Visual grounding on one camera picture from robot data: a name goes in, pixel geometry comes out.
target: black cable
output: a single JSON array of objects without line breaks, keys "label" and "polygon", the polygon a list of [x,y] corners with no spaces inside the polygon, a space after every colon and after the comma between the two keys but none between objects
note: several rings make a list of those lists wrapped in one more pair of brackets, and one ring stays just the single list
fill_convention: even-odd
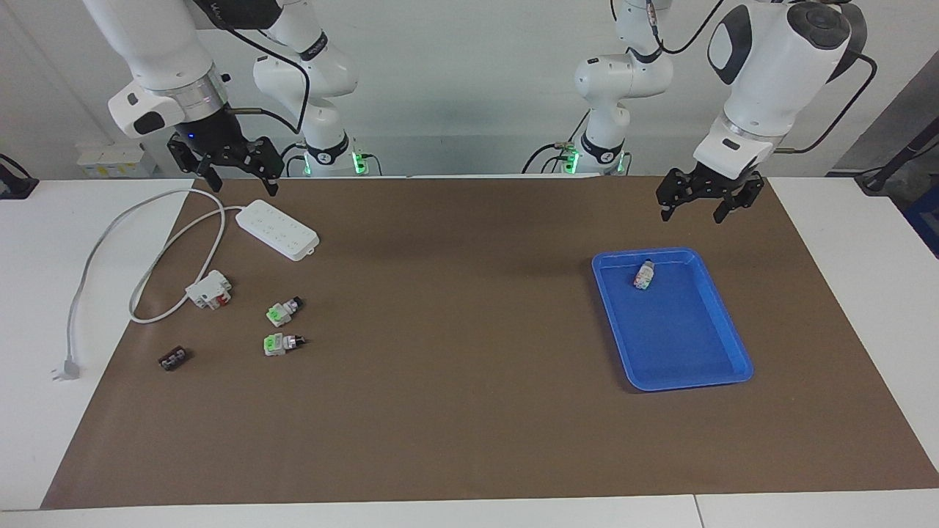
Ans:
[{"label": "black cable", "polygon": [[531,157],[529,158],[529,160],[528,160],[527,162],[525,162],[525,166],[522,167],[522,174],[525,174],[525,173],[528,172],[528,168],[531,166],[531,163],[534,162],[534,159],[537,158],[539,154],[541,154],[541,153],[544,152],[545,150],[550,150],[550,149],[552,149],[552,148],[556,148],[556,149],[560,150],[560,149],[557,147],[557,144],[554,144],[554,143],[548,143],[547,145],[545,145],[545,146],[543,146],[543,147],[541,147],[541,148],[535,150],[535,151],[534,151],[534,154],[532,154]]},{"label": "black cable", "polygon": [[707,18],[704,19],[704,22],[701,23],[701,26],[698,28],[698,31],[696,31],[695,34],[691,37],[691,40],[689,40],[684,46],[682,46],[681,48],[677,50],[670,50],[669,48],[666,48],[665,42],[663,42],[662,38],[658,36],[658,32],[654,31],[653,33],[655,33],[655,41],[658,43],[658,49],[662,50],[662,53],[669,54],[669,55],[677,55],[677,54],[683,53],[685,50],[691,47],[691,44],[695,43],[695,40],[697,40],[698,37],[700,37],[701,32],[704,31],[704,28],[707,27],[707,24],[711,22],[711,19],[714,18],[714,15],[717,14],[717,10],[720,9],[720,7],[723,4],[724,4],[724,0],[717,0],[717,3],[714,5],[714,8],[711,9],[711,13],[708,14]]},{"label": "black cable", "polygon": [[306,158],[304,158],[303,156],[294,156],[293,158],[290,158],[290,160],[287,161],[287,177],[288,178],[290,178],[290,164],[295,162],[296,160],[302,160],[304,163],[306,163]]},{"label": "black cable", "polygon": [[375,163],[378,165],[378,175],[385,176],[385,171],[381,170],[381,160],[375,154],[363,154],[362,157],[366,160],[375,160]]},{"label": "black cable", "polygon": [[303,93],[303,106],[300,108],[300,117],[297,119],[297,126],[296,126],[296,127],[294,127],[293,125],[287,123],[287,122],[286,122],[286,119],[283,119],[282,117],[277,116],[277,115],[274,114],[273,112],[268,112],[268,111],[265,111],[265,112],[264,112],[264,115],[265,115],[265,116],[274,117],[275,119],[280,120],[280,121],[281,121],[282,123],[284,123],[286,126],[290,127],[290,130],[293,131],[293,133],[300,133],[300,129],[303,128],[303,119],[306,117],[306,106],[307,106],[307,103],[310,102],[310,74],[306,71],[306,68],[304,68],[303,66],[297,64],[296,62],[294,62],[294,61],[288,59],[287,57],[285,57],[285,56],[283,56],[283,55],[281,55],[281,54],[278,54],[278,53],[274,52],[274,51],[271,50],[270,48],[266,48],[265,46],[262,46],[261,44],[258,44],[257,42],[255,42],[255,41],[253,41],[253,40],[251,40],[251,39],[248,39],[248,38],[245,37],[244,35],[241,35],[238,31],[235,31],[235,29],[234,29],[233,27],[231,27],[231,26],[223,26],[222,29],[225,30],[225,31],[227,31],[228,33],[232,34],[236,39],[241,40],[241,41],[244,42],[245,44],[248,44],[249,46],[255,48],[256,50],[260,50],[261,52],[264,52],[264,53],[266,53],[266,54],[270,54],[270,55],[272,55],[272,56],[274,56],[274,57],[276,57],[276,58],[278,58],[278,59],[284,61],[285,63],[289,64],[290,66],[293,66],[294,68],[296,68],[297,70],[299,70],[300,73],[303,74],[303,79],[306,81],[306,88],[305,88],[304,93]]},{"label": "black cable", "polygon": [[541,167],[541,174],[545,174],[548,163],[555,162],[554,166],[557,167],[558,166],[557,162],[563,162],[566,159],[567,158],[565,156],[555,156],[554,158],[548,158],[545,164]]},{"label": "black cable", "polygon": [[285,148],[284,150],[281,150],[281,159],[286,158],[286,157],[287,157],[287,153],[290,152],[291,150],[293,150],[294,148],[302,148],[302,147],[301,147],[299,144],[294,143],[294,144],[290,145],[290,147],[287,147],[287,148]]},{"label": "black cable", "polygon": [[16,160],[14,160],[13,158],[10,158],[8,155],[0,154],[0,160],[3,160],[9,163],[13,168],[22,172],[23,175],[26,176],[27,178],[29,179],[33,178],[32,176],[29,176],[29,172],[27,172],[26,169],[24,169],[22,165],[20,165],[19,163],[16,163]]},{"label": "black cable", "polygon": [[874,77],[877,76],[877,61],[868,57],[865,54],[853,52],[851,50],[848,50],[847,53],[853,54],[857,58],[863,60],[864,62],[870,65],[870,75],[868,76],[868,80],[865,81],[863,85],[861,85],[860,89],[857,90],[857,93],[854,94],[854,97],[852,97],[851,100],[848,101],[848,104],[846,104],[844,106],[844,109],[841,110],[841,113],[838,114],[838,117],[835,117],[835,120],[832,121],[831,125],[828,127],[828,130],[824,131],[824,133],[821,136],[819,136],[818,139],[815,140],[815,143],[812,143],[806,148],[780,148],[780,149],[777,149],[778,154],[805,154],[806,152],[809,152],[815,149],[817,146],[819,146],[822,143],[822,141],[824,141],[828,137],[828,134],[830,134],[833,130],[835,130],[835,127],[838,126],[838,124],[844,118],[845,114],[847,114],[848,111],[851,110],[851,107],[854,106],[854,103],[857,102],[858,99],[860,99],[861,95],[864,94],[864,91],[868,89],[868,86],[870,86],[870,83],[873,82]]},{"label": "black cable", "polygon": [[629,164],[626,166],[626,172],[623,173],[623,176],[629,176],[629,169],[633,166],[633,153],[626,152],[624,156],[629,156]]},{"label": "black cable", "polygon": [[278,121],[283,123],[284,126],[290,129],[291,132],[300,133],[300,129],[294,128],[294,126],[290,124],[290,122],[287,121],[283,116],[280,116],[279,114],[271,112],[271,110],[268,110],[267,108],[232,108],[232,114],[235,114],[236,116],[273,117],[274,119],[277,119]]},{"label": "black cable", "polygon": [[[587,112],[584,112],[584,117],[580,118],[580,122],[574,128],[574,131],[571,132],[571,137],[567,138],[567,143],[571,143],[572,141],[574,141],[574,138],[577,136],[577,132],[580,130],[580,127],[584,126],[584,122],[587,120],[588,116],[590,116],[590,110],[587,110]],[[551,167],[551,174],[554,174],[554,171],[556,170],[558,170],[558,164],[554,163],[554,166]]]}]

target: white table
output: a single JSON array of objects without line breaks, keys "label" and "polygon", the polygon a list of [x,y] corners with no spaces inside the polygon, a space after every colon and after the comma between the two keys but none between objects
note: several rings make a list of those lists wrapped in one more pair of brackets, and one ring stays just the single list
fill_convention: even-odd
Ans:
[{"label": "white table", "polygon": [[[939,464],[939,261],[888,200],[862,195],[850,180],[772,184],[933,464]],[[169,235],[185,194],[139,211],[102,246],[79,311],[83,376],[53,383],[49,371],[64,354],[69,302],[88,251],[123,209],[190,185],[45,181],[27,201],[0,202],[0,509],[39,506],[127,326],[131,288]],[[933,528],[939,526],[939,490],[0,513],[0,528],[181,524]]]}]

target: power plug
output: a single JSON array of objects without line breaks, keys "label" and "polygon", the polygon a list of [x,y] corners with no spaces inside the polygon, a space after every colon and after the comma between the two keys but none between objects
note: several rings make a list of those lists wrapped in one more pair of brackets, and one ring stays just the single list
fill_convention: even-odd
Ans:
[{"label": "power plug", "polygon": [[78,367],[78,364],[73,362],[71,359],[67,359],[62,363],[62,366],[53,370],[53,380],[55,381],[71,381],[78,380],[81,369]]}]

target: white cable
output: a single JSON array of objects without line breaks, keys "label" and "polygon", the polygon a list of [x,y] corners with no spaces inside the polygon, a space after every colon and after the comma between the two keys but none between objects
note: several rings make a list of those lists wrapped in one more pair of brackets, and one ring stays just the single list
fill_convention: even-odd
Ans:
[{"label": "white cable", "polygon": [[141,290],[143,290],[143,287],[146,284],[146,281],[150,278],[150,274],[153,273],[153,269],[156,268],[157,263],[160,262],[160,259],[162,258],[163,254],[166,253],[166,250],[168,250],[169,247],[173,245],[173,243],[176,242],[179,239],[179,237],[183,235],[183,233],[193,228],[196,224],[216,214],[219,214],[221,218],[219,222],[219,233],[215,237],[215,242],[212,244],[212,247],[209,250],[208,255],[206,257],[206,261],[202,265],[202,269],[199,270],[199,274],[195,277],[193,284],[202,280],[203,276],[206,274],[206,270],[208,269],[208,266],[211,263],[212,258],[215,256],[216,250],[218,250],[219,248],[219,243],[222,241],[222,235],[224,234],[224,230],[225,230],[224,212],[227,210],[242,210],[244,209],[243,207],[225,207],[216,196],[214,196],[213,194],[209,194],[205,191],[200,191],[199,189],[175,189],[173,191],[167,191],[165,193],[160,193],[160,194],[157,194],[156,196],[148,198],[144,200],[143,202],[140,202],[139,204],[117,215],[117,217],[107,226],[107,228],[98,238],[98,241],[95,242],[95,246],[91,249],[91,253],[88,255],[88,259],[85,261],[85,268],[82,270],[82,279],[78,284],[78,289],[75,291],[75,297],[72,298],[71,306],[69,307],[69,320],[67,323],[68,326],[67,326],[67,331],[66,331],[66,361],[65,361],[65,364],[63,365],[63,368],[59,369],[59,371],[57,372],[56,374],[57,379],[74,380],[78,378],[78,369],[77,369],[77,366],[74,364],[74,360],[75,360],[75,356],[74,356],[75,313],[78,311],[78,302],[82,296],[82,292],[85,290],[85,282],[87,281],[87,278],[88,278],[88,269],[91,267],[91,261],[95,257],[95,254],[98,252],[99,248],[101,247],[101,244],[104,243],[104,239],[106,239],[107,236],[111,234],[111,232],[114,231],[114,229],[118,225],[120,225],[124,220],[126,220],[127,217],[130,216],[131,213],[133,213],[134,211],[140,209],[141,207],[149,203],[155,202],[159,200],[160,198],[164,198],[166,196],[169,196],[170,194],[179,194],[179,193],[201,194],[211,199],[213,202],[215,202],[215,205],[218,206],[218,208],[214,210],[213,212],[204,214],[200,216],[199,218],[193,220],[188,225],[180,229],[179,232],[176,233],[176,235],[173,235],[173,237],[171,237],[170,240],[166,242],[166,244],[160,250],[160,253],[154,259],[153,263],[150,264],[150,267],[146,269],[144,276],[141,277],[140,281],[137,283],[137,286],[133,289],[133,293],[131,294],[131,300],[128,305],[129,310],[131,312],[131,320],[133,320],[134,322],[141,323],[141,324],[149,324],[152,322],[157,322],[159,320],[168,318],[169,316],[173,315],[180,307],[182,307],[182,305],[186,302],[186,299],[187,299],[185,295],[183,295],[183,298],[179,300],[179,302],[176,303],[176,305],[170,308],[167,312],[155,318],[140,319],[136,317],[136,315],[134,315],[134,312],[136,311],[136,308],[137,308],[137,304],[140,301],[140,292]]}]

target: green led light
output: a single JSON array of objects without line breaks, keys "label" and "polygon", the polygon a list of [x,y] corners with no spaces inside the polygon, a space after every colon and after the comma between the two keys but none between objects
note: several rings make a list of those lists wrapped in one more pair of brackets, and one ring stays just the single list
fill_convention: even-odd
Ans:
[{"label": "green led light", "polygon": [[567,174],[576,174],[577,173],[577,163],[580,161],[580,152],[576,150],[567,157],[567,162],[564,163],[564,172]]},{"label": "green led light", "polygon": [[368,173],[368,163],[365,162],[365,159],[358,152],[352,153],[352,162],[355,164],[355,173],[356,174],[366,174]]}]

